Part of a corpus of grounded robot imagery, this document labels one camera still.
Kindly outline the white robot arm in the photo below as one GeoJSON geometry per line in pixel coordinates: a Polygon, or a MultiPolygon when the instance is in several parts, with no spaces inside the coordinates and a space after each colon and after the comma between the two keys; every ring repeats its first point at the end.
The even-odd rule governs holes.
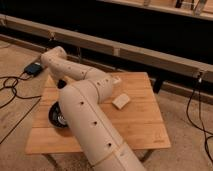
{"type": "Polygon", "coordinates": [[[113,92],[110,74],[67,60],[57,46],[41,55],[59,90],[58,103],[94,171],[146,171],[100,104],[113,92]]]}

